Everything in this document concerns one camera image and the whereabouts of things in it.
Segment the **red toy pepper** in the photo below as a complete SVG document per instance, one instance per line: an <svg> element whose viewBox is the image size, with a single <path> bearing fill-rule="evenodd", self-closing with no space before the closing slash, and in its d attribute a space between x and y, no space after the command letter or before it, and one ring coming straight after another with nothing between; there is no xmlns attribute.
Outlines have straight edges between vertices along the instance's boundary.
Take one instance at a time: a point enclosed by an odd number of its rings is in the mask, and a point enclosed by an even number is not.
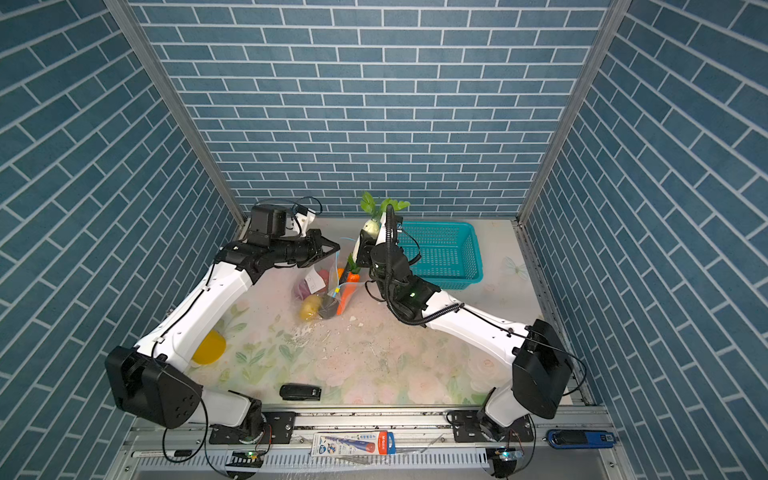
<svg viewBox="0 0 768 480"><path fill-rule="evenodd" d="M322 269L318 271L318 275L321 277L321 279L324 282L324 285L327 286L329 284L330 279L330 273L328 270Z"/></svg>

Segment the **orange toy carrot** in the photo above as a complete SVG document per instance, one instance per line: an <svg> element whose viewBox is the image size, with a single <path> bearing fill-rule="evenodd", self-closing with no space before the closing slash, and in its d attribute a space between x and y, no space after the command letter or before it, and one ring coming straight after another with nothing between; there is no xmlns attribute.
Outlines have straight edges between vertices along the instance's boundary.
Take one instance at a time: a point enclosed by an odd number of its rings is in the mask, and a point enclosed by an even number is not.
<svg viewBox="0 0 768 480"><path fill-rule="evenodd" d="M336 315L341 316L360 285L360 268L353 260L352 255L348 256L344 268L338 269L338 274L339 284L334 294L338 301Z"/></svg>

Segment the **purple toy onion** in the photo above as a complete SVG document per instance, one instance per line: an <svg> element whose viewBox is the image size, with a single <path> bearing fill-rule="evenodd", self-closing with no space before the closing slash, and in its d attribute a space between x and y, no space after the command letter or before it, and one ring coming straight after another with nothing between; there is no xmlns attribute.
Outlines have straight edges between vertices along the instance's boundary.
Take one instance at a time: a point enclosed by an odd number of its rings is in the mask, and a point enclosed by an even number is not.
<svg viewBox="0 0 768 480"><path fill-rule="evenodd" d="M296 283L293 287L293 295L296 299L303 301L307 297L311 296L313 292L311 291L309 285L306 283L305 280L301 280L298 283Z"/></svg>

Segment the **clear zip top bag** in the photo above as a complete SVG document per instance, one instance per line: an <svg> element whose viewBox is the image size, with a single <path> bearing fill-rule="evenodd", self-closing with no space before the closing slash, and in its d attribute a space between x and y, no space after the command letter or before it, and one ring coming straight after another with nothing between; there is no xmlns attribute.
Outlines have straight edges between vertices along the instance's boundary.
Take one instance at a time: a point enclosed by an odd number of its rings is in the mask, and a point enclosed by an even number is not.
<svg viewBox="0 0 768 480"><path fill-rule="evenodd" d="M344 238L341 249L318 263L300 270L291 290L291 307L300 321L330 320L341 316L358 288L358 273L347 271L347 256L353 242Z"/></svg>

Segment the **yellow toy potato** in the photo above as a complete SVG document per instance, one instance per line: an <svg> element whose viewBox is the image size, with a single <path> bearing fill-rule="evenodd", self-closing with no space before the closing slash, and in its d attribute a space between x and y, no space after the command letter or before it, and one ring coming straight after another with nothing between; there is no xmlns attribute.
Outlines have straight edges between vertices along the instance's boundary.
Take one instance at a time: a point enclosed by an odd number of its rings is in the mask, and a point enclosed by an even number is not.
<svg viewBox="0 0 768 480"><path fill-rule="evenodd" d="M321 296L309 295L301 303L299 308L299 318L302 321L314 321L320 319L322 305L323 298Z"/></svg>

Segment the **black toy avocado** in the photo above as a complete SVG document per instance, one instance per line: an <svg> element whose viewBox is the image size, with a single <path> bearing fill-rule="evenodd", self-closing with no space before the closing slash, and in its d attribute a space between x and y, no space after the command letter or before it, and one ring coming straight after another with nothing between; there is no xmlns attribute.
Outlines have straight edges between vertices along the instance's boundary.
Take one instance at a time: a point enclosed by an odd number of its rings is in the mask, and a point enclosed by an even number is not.
<svg viewBox="0 0 768 480"><path fill-rule="evenodd" d="M335 297L324 296L318 310L321 319L331 319L337 315L339 300Z"/></svg>

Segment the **teal plastic basket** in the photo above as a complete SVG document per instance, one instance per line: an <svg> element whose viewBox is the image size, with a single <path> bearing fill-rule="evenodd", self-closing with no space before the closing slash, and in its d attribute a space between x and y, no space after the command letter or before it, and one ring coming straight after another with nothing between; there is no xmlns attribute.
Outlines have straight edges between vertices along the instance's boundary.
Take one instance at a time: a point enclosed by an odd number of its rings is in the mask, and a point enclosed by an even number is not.
<svg viewBox="0 0 768 480"><path fill-rule="evenodd" d="M406 221L398 245L411 271L443 290L463 290L483 279L483 263L474 227L466 222Z"/></svg>

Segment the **green toy leaf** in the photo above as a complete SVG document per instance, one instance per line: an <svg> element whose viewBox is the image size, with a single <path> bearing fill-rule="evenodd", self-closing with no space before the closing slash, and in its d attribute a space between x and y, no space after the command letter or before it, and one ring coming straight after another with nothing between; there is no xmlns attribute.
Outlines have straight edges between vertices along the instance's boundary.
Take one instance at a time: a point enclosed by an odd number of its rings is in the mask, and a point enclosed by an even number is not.
<svg viewBox="0 0 768 480"><path fill-rule="evenodd" d="M410 202L391 198L378 202L368 191L363 193L360 201L360 208L375 220L381 218L381 215L386 212L388 206L392 206L395 211L401 211L407 209L410 206Z"/></svg>

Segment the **white toy garlic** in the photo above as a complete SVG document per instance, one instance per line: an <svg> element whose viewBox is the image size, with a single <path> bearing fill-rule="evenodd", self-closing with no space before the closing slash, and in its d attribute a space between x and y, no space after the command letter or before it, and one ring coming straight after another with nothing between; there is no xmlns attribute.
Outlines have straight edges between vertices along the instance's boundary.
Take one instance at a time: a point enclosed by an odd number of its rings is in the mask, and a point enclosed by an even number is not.
<svg viewBox="0 0 768 480"><path fill-rule="evenodd" d="M376 245L380 231L380 222L370 219L365 222L360 231L359 240L361 245Z"/></svg>

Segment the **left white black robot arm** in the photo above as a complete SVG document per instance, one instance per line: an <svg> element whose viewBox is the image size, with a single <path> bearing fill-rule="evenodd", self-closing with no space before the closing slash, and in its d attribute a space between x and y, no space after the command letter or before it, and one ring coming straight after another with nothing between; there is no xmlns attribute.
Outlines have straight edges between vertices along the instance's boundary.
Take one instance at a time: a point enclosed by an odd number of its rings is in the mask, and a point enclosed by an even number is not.
<svg viewBox="0 0 768 480"><path fill-rule="evenodd" d="M293 239L234 241L215 256L198 286L132 347L114 348L105 361L116 407L168 429L188 423L228 427L241 443L264 436L259 400L208 389L185 371L223 314L276 266L306 268L338 252L318 229Z"/></svg>

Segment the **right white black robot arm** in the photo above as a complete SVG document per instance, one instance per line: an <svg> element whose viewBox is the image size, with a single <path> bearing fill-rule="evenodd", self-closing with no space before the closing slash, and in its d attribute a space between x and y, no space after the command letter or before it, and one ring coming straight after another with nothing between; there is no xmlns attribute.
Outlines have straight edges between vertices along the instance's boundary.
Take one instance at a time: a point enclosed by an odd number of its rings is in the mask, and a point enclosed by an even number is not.
<svg viewBox="0 0 768 480"><path fill-rule="evenodd" d="M511 368L511 379L492 388L476 414L485 437L507 436L510 427L528 415L556 416L574 367L549 323L516 323L459 301L415 275L411 261L394 242L360 239L351 257L369 270L380 298L398 321L452 335Z"/></svg>

